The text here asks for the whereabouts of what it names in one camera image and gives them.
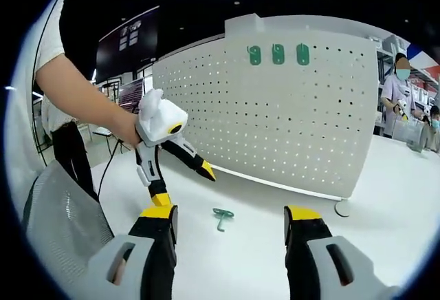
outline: face mask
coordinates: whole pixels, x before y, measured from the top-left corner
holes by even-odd
[[[431,125],[432,125],[432,128],[438,129],[438,128],[440,128],[440,121],[434,119],[431,121]]]
[[[396,69],[397,78],[401,81],[405,81],[410,76],[410,69]]]

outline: white pegboard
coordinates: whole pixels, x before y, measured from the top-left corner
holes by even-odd
[[[297,62],[300,43],[308,65]],[[273,44],[284,47],[282,65]],[[154,64],[153,82],[189,113],[185,137],[211,163],[327,195],[353,192],[375,123],[370,41],[309,30],[226,37]]]

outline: white desk surface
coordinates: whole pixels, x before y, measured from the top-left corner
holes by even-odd
[[[179,206],[175,300],[289,299],[284,267],[283,207],[322,214],[333,235],[343,235],[373,260],[388,285],[404,285],[424,258],[440,222],[440,157],[373,136],[350,199],[351,216],[335,202],[216,172],[210,182],[168,153],[160,155],[168,192]],[[96,187],[105,164],[92,169]],[[128,233],[151,205],[136,173],[133,151],[115,156],[102,183],[101,203],[115,234]],[[216,230],[214,207],[234,212]]]

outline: dark ceiling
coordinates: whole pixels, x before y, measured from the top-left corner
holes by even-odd
[[[160,5],[159,55],[224,32],[225,19],[255,12],[261,17],[319,14],[361,21],[420,45],[440,61],[439,0],[66,0],[66,5],[67,45],[78,55],[90,52],[122,19]]]

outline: black cable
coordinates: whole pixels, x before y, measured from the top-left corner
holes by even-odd
[[[113,159],[113,157],[115,156],[116,149],[118,148],[118,145],[119,145],[120,143],[122,143],[121,140],[118,140],[118,141],[116,142],[115,148],[113,149],[113,152],[111,153],[110,160],[109,160],[109,162],[107,163],[107,166],[106,166],[105,169],[104,169],[104,173],[102,173],[101,181],[99,182],[98,199],[99,199],[99,195],[101,194],[101,186],[102,186],[102,181],[104,180],[105,173],[107,172],[107,169],[108,169],[109,166],[110,166],[110,162],[111,162],[111,160]]]
[[[133,111],[134,111],[135,109],[136,109],[136,105],[133,106],[133,109],[131,110],[131,113],[133,113]],[[116,142],[115,148],[113,149],[113,152],[112,152],[111,155],[110,155],[110,160],[109,160],[109,162],[107,163],[107,166],[106,166],[105,169],[104,169],[104,173],[102,173],[101,181],[99,182],[98,199],[99,199],[99,195],[101,194],[101,186],[102,186],[102,181],[104,180],[105,173],[107,172],[107,169],[108,169],[109,166],[110,166],[110,162],[112,161],[113,157],[115,156],[115,152],[116,152],[116,149],[118,148],[118,145],[119,145],[119,144],[121,144],[121,153],[122,153],[122,144],[123,144],[123,143],[124,143],[123,140],[119,140],[119,139],[118,139],[118,141]]]
[[[106,140],[106,142],[107,142],[107,148],[108,148],[109,153],[110,153],[110,156],[111,156],[111,150],[110,150],[110,144],[109,144],[109,137],[110,137],[110,136],[105,136],[105,140]]]
[[[34,59],[34,67],[32,68],[32,87],[34,86],[34,81],[35,81],[34,77],[35,77],[36,61],[38,59],[41,41],[43,40],[43,35],[44,35],[44,31],[46,30],[47,23],[49,22],[50,16],[52,15],[52,13],[54,11],[54,8],[55,8],[57,3],[58,3],[58,0],[55,0],[55,3],[52,6],[52,9],[49,12],[49,16],[47,16],[46,22],[45,22],[45,24],[43,26],[43,31],[41,32],[40,39],[38,41],[38,45],[36,46],[36,54],[35,54],[35,59]],[[40,140],[38,139],[39,137],[38,137],[38,135],[36,133],[36,125],[35,125],[35,117],[34,117],[34,101],[33,100],[32,100],[32,121],[33,121],[32,132],[34,133],[34,140],[35,140],[36,145],[37,145],[37,151],[39,151],[39,153],[41,154],[41,157],[43,158],[43,161],[44,161],[44,165],[47,166],[46,159],[44,158],[44,154],[41,151]]]

